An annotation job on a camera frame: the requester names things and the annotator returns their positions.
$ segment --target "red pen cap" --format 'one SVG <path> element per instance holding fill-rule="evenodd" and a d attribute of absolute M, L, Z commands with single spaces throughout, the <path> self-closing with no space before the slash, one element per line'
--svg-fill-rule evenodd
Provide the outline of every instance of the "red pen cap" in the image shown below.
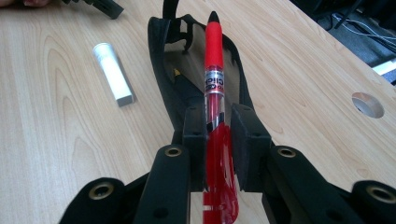
<path fill-rule="evenodd" d="M 222 56 L 222 31 L 221 25 L 218 21 L 211 21 L 205 30 L 206 37 L 206 48 L 205 48 L 205 69 L 209 66 L 219 66 L 223 68 L 223 56 Z"/>

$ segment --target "red marker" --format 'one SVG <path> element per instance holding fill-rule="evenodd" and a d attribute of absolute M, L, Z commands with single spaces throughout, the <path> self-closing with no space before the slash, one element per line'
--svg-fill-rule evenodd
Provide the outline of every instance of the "red marker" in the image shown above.
<path fill-rule="evenodd" d="M 205 30 L 206 192 L 204 223 L 234 223 L 239 206 L 233 177 L 230 128 L 224 123 L 222 31 L 215 11 Z"/>

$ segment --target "human hand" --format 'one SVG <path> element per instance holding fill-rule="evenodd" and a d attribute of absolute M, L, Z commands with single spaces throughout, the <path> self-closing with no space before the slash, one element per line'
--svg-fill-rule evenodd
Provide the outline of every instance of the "human hand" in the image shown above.
<path fill-rule="evenodd" d="M 0 0 L 0 7 L 6 7 L 18 2 L 18 0 Z M 22 0 L 27 7 L 43 7 L 47 5 L 50 0 Z"/>

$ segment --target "black pouch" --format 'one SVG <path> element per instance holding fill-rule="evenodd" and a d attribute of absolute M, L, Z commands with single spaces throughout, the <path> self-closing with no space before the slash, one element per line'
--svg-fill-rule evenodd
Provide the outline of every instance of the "black pouch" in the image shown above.
<path fill-rule="evenodd" d="M 158 86 L 175 133 L 183 130 L 189 106 L 204 102 L 205 28 L 191 15 L 176 18 L 178 0 L 164 0 L 163 18 L 148 22 L 148 47 Z M 248 85 L 233 41 L 223 35 L 225 122 L 232 104 L 253 108 Z"/>

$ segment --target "wood grain table surface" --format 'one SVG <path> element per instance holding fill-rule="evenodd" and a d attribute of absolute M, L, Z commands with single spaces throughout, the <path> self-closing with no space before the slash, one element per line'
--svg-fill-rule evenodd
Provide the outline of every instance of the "wood grain table surface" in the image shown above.
<path fill-rule="evenodd" d="M 82 1 L 0 9 L 0 223 L 57 223 L 88 182 L 129 183 L 170 144 L 147 37 L 163 1 L 118 3 L 125 10 L 114 21 Z M 396 90 L 385 79 L 288 0 L 180 0 L 177 15 L 206 23 L 212 10 L 277 145 L 301 150 L 343 189 L 363 179 L 396 187 Z M 120 57 L 132 105 L 117 106 L 92 56 L 102 42 Z M 383 116 L 361 113 L 353 94 Z M 237 223 L 268 222 L 260 194 L 239 198 Z M 191 223 L 201 214 L 194 193 Z"/>

